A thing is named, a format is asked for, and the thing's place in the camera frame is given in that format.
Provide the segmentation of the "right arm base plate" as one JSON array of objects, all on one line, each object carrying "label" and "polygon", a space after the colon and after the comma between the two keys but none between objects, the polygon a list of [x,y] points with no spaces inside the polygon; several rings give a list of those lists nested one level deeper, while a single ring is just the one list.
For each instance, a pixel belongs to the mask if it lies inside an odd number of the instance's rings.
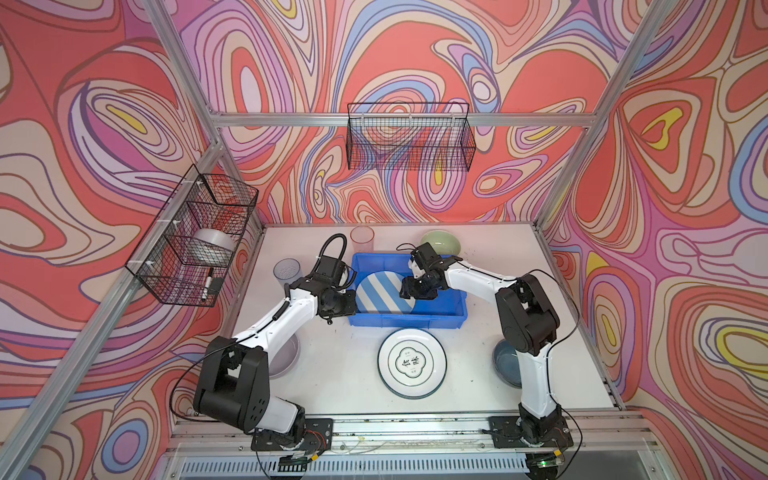
[{"label": "right arm base plate", "polygon": [[488,427],[480,432],[489,435],[496,449],[544,449],[567,450],[574,446],[570,428],[564,418],[559,418],[553,426],[537,440],[527,440],[522,430],[519,416],[492,416],[488,418]]}]

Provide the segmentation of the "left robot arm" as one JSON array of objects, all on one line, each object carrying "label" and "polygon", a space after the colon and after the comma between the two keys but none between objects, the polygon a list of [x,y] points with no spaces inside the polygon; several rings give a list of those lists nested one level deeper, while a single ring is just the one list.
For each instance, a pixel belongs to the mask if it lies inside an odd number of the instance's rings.
[{"label": "left robot arm", "polygon": [[246,434],[302,429],[300,406],[271,393],[270,355],[312,319],[331,322],[354,315],[355,278],[354,273],[343,273],[340,282],[319,274],[301,278],[287,285],[283,300],[252,326],[232,338],[211,341],[201,363],[194,410]]}]

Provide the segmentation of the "white plate with flower emblem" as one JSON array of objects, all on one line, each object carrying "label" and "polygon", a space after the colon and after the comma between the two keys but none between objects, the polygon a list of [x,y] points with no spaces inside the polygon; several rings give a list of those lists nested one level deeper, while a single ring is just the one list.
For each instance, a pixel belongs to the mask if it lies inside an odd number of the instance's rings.
[{"label": "white plate with flower emblem", "polygon": [[448,370],[441,342],[423,329],[403,328],[390,333],[377,354],[380,379],[394,395],[420,400],[433,395]]}]

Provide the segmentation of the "large blue striped plate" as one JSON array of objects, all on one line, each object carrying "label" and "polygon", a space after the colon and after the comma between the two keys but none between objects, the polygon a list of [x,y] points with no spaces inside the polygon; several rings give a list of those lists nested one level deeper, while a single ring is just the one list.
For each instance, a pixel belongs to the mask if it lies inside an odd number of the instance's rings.
[{"label": "large blue striped plate", "polygon": [[378,271],[364,277],[356,287],[357,312],[364,314],[410,314],[416,300],[400,296],[404,277]]}]

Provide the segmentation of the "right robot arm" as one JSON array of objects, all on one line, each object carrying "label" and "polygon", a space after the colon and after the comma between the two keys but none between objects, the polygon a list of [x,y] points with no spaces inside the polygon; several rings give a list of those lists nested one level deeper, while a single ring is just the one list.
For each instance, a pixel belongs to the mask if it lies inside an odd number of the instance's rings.
[{"label": "right robot arm", "polygon": [[429,243],[411,250],[408,266],[412,274],[403,280],[403,298],[434,300],[440,291],[458,290],[496,306],[504,339],[517,352],[522,437],[530,444],[543,442],[562,419],[548,371],[548,355],[557,339],[560,318],[537,277],[504,277],[476,268],[458,256],[441,256]]}]

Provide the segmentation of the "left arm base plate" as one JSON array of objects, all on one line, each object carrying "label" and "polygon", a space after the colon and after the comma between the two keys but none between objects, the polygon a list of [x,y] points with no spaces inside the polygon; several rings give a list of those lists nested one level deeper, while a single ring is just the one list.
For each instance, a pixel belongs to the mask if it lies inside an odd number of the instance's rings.
[{"label": "left arm base plate", "polygon": [[321,453],[332,446],[334,420],[330,417],[312,417],[299,420],[287,433],[257,430],[252,436],[254,452]]}]

